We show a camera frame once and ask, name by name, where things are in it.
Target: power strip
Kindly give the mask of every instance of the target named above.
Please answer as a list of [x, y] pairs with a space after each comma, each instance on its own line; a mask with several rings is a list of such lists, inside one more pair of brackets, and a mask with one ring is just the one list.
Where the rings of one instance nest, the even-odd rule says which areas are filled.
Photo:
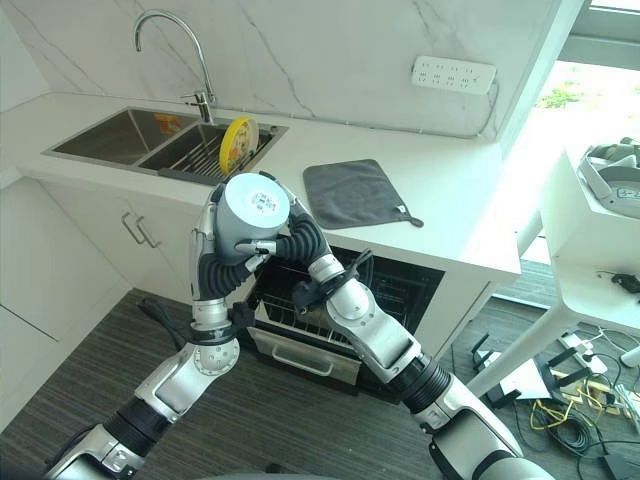
[[413, 64], [411, 83], [419, 87], [486, 95], [495, 76], [493, 65], [422, 56]]
[[607, 366], [597, 356], [594, 356], [591, 360], [582, 358], [584, 354], [593, 353], [593, 344], [591, 342], [581, 340], [575, 333], [563, 335], [558, 341], [567, 349], [576, 347], [576, 353], [574, 353], [573, 357], [580, 365], [590, 368], [593, 373], [606, 373]]

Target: power adapter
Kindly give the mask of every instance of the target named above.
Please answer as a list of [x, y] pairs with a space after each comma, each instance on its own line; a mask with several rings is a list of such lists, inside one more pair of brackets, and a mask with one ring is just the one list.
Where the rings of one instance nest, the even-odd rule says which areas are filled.
[[616, 273], [611, 277], [611, 281], [617, 283], [629, 293], [640, 293], [640, 280], [635, 275]]
[[627, 480], [633, 478], [631, 468], [622, 456], [615, 453], [600, 457], [600, 462], [609, 473], [611, 480]]

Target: gray towel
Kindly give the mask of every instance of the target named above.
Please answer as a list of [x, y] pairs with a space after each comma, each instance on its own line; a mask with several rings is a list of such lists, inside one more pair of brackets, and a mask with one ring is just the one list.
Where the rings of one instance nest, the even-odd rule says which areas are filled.
[[412, 217], [375, 160], [356, 160], [308, 167], [302, 174], [309, 206], [328, 229], [409, 221]]

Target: kitchen sink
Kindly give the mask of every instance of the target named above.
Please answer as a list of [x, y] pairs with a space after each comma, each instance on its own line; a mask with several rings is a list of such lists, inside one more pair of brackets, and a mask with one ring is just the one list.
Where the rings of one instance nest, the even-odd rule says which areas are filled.
[[133, 165], [196, 121], [187, 115], [127, 108], [45, 153]]
[[[188, 178], [170, 172], [183, 172], [194, 176], [210, 177], [212, 183], [219, 183], [228, 176], [220, 170], [218, 154], [222, 138], [230, 122], [219, 125], [196, 124], [178, 134], [166, 145], [157, 149], [139, 164], [140, 168], [155, 170], [159, 175], [176, 178]], [[229, 175], [250, 169], [266, 152], [283, 127], [261, 125], [258, 136], [258, 148], [253, 155], [233, 166]]]
[[195, 116], [127, 108], [43, 153], [216, 185], [255, 166], [287, 130], [259, 124], [256, 151], [224, 174], [218, 155], [231, 121], [216, 118], [209, 125]]

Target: marble backsplash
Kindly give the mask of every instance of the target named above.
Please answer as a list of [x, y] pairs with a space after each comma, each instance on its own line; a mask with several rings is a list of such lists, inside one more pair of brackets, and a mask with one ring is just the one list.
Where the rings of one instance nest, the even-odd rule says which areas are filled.
[[0, 112], [48, 90], [47, 81], [0, 8]]
[[5, 0], [51, 90], [180, 101], [202, 88], [187, 36], [134, 19], [170, 10], [199, 36], [220, 106], [472, 134], [496, 93], [415, 87], [418, 55], [497, 66], [496, 138], [560, 0]]

